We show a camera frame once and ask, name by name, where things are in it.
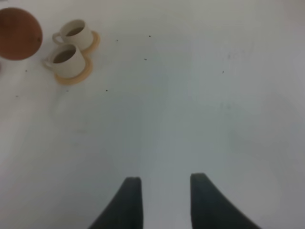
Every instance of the orange ball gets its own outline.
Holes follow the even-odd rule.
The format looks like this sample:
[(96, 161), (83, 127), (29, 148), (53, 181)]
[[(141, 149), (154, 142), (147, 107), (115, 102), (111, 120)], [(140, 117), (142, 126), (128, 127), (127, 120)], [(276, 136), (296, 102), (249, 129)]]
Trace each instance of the orange ball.
[(35, 54), (42, 44), (38, 21), (18, 8), (0, 10), (0, 56), (23, 60)]

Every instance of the coffee cup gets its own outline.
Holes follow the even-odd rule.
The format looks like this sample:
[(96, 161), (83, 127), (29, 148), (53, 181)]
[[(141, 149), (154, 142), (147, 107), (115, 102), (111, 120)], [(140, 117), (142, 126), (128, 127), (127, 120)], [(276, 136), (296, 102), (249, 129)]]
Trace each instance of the coffee cup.
[(71, 43), (58, 46), (42, 63), (45, 68), (55, 72), (61, 78), (78, 76), (86, 66), (80, 49)]
[(93, 35), (88, 24), (84, 20), (73, 20), (65, 24), (60, 32), (53, 34), (53, 41), (56, 44), (73, 43), (81, 51), (89, 48), (93, 43)]

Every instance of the white floor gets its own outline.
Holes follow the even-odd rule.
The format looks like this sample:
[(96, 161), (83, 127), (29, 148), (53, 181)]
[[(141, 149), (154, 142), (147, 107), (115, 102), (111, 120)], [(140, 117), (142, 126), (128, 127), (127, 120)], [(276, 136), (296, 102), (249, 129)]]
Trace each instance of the white floor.
[[(260, 227), (305, 228), (304, 1), (7, 5), (37, 17), (44, 44), (2, 62), (1, 229), (85, 229), (129, 176), (145, 229), (190, 229), (197, 172)], [(102, 42), (92, 75), (67, 87), (40, 59), (75, 18)]]

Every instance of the cup handle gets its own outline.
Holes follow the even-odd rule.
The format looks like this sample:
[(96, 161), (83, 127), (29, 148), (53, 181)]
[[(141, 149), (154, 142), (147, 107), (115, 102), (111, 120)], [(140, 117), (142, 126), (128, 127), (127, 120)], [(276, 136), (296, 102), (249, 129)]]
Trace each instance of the cup handle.
[(52, 39), (53, 39), (55, 44), (63, 44), (64, 43), (64, 42), (60, 42), (59, 40), (56, 39), (57, 37), (60, 37), (60, 36), (61, 36), (61, 34), (59, 32), (53, 34)]
[(48, 59), (42, 60), (41, 63), (42, 63), (43, 67), (45, 67), (48, 70), (53, 71), (53, 68), (51, 67), (50, 62), (48, 61)]

